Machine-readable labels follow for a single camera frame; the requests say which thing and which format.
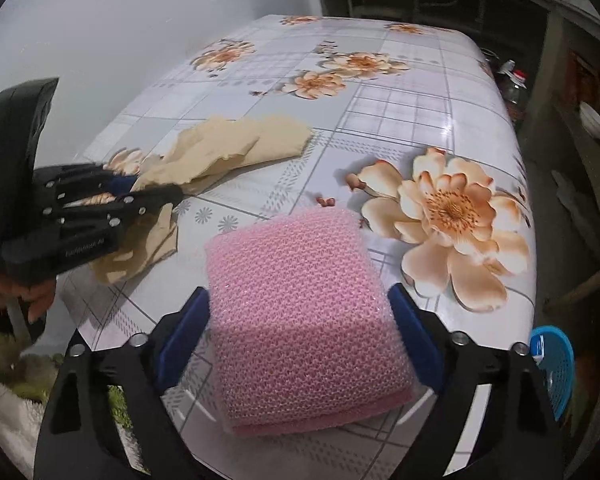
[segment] pink sponge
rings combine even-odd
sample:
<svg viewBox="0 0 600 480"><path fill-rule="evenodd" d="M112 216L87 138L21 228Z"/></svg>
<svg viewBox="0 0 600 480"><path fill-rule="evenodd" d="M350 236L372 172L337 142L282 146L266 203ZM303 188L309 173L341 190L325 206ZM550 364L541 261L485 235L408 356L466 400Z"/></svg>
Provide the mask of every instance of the pink sponge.
<svg viewBox="0 0 600 480"><path fill-rule="evenodd" d="M216 389L234 433L319 430L410 399L414 372L359 227L315 208L206 246Z"/></svg>

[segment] person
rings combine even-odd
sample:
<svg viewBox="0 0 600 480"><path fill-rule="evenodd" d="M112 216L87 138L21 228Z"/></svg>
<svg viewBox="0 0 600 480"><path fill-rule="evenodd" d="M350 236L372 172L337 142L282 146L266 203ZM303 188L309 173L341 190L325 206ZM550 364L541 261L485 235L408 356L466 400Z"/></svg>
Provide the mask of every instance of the person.
<svg viewBox="0 0 600 480"><path fill-rule="evenodd" d="M6 305L9 300L22 299L29 303L29 322L42 316L54 302L56 296L56 279L33 286L22 286L11 278L0 275L0 317L6 316Z"/></svg>

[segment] blue basket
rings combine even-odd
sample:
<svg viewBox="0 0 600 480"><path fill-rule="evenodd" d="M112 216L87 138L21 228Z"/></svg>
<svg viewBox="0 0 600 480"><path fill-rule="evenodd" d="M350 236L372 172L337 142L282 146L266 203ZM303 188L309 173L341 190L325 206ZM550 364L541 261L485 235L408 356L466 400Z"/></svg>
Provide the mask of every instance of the blue basket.
<svg viewBox="0 0 600 480"><path fill-rule="evenodd" d="M543 336L544 359L538 368L547 374L547 387L555 420L558 420L569 402L573 390L575 363L573 348L565 333L555 326L539 326L531 338Z"/></svg>

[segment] bolt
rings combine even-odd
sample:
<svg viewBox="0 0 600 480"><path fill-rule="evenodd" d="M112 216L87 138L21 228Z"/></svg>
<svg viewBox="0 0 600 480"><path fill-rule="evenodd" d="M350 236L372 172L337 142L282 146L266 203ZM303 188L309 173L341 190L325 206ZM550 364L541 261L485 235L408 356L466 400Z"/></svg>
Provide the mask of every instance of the bolt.
<svg viewBox="0 0 600 480"><path fill-rule="evenodd" d="M84 354L85 350L86 348L84 347L84 345L78 343L77 345L73 345L71 348L69 348L69 355L71 357L79 357L82 354Z"/></svg>
<svg viewBox="0 0 600 480"><path fill-rule="evenodd" d="M511 348L516 354L520 356L525 356L529 353L529 347L524 343L513 343L513 346Z"/></svg>
<svg viewBox="0 0 600 480"><path fill-rule="evenodd" d="M451 341L458 346L465 346L469 344L469 336L464 332L453 332L451 335Z"/></svg>
<svg viewBox="0 0 600 480"><path fill-rule="evenodd" d="M141 347L146 344L147 341L149 341L149 336L144 332L138 332L129 338L129 344L135 348Z"/></svg>

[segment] plastic bottle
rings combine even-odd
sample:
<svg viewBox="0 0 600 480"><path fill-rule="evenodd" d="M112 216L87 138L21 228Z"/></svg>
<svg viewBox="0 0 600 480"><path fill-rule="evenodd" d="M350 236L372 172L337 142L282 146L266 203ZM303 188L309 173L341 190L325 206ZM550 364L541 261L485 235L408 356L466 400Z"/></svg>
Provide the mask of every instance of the plastic bottle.
<svg viewBox="0 0 600 480"><path fill-rule="evenodd" d="M525 86L526 74L522 70L514 70L508 72L507 76L499 85L500 94L502 94L511 122L517 131L525 118L528 100Z"/></svg>

